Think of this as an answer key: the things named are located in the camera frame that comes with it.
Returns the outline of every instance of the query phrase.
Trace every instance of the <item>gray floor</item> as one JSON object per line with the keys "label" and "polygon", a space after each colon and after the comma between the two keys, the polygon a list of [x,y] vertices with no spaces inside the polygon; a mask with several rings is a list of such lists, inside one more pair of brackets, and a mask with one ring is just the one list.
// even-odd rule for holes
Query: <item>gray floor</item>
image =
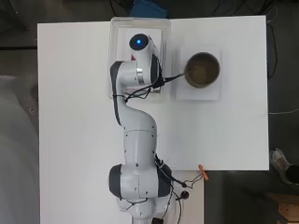
{"label": "gray floor", "polygon": [[[210,17],[217,0],[163,0],[169,18]],[[263,1],[248,0],[235,15],[251,15]],[[36,24],[40,22],[109,21],[113,13],[107,0],[14,0],[20,18],[30,32],[10,30],[0,35],[1,47],[36,46]],[[238,0],[221,0],[213,16],[231,16]],[[278,67],[268,82],[269,111],[299,108],[299,4],[291,1],[276,3],[278,15],[271,22],[278,49]],[[115,6],[117,13],[126,12]],[[272,19],[275,12],[269,15]],[[37,80],[36,50],[0,51],[1,75],[22,77],[27,86]],[[299,113],[269,116],[269,145],[281,148],[291,163],[299,164]],[[210,172],[205,187],[205,220],[214,223],[275,224],[274,216],[265,204],[259,203],[264,192],[298,194],[296,186],[279,181],[275,171],[269,172]]]}

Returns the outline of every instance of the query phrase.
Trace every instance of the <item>white table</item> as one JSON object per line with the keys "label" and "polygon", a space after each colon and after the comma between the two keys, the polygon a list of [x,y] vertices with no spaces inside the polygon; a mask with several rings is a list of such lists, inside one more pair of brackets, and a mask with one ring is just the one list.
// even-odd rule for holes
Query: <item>white table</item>
{"label": "white table", "polygon": [[[264,17],[171,23],[175,45],[221,47],[227,77],[218,102],[138,105],[157,121],[161,157],[181,170],[268,169]],[[109,169],[123,162],[122,129],[107,99],[108,43],[109,22],[38,24],[42,224],[130,223],[107,186]],[[186,142],[192,150],[181,151]],[[185,158],[189,167],[180,166]],[[181,223],[203,223],[203,194],[200,182]]]}

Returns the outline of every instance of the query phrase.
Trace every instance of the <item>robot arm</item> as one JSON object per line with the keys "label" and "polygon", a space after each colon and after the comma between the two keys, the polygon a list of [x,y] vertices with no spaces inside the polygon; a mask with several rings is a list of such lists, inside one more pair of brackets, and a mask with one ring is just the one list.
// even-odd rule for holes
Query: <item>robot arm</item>
{"label": "robot arm", "polygon": [[130,47],[135,61],[115,62],[110,68],[115,117],[124,130],[125,164],[111,168],[109,189],[119,198],[119,206],[132,215],[134,223],[148,223],[157,199],[169,195],[170,180],[164,178],[155,164],[155,120],[126,105],[123,90],[153,85],[161,77],[161,71],[149,36],[135,35]]}

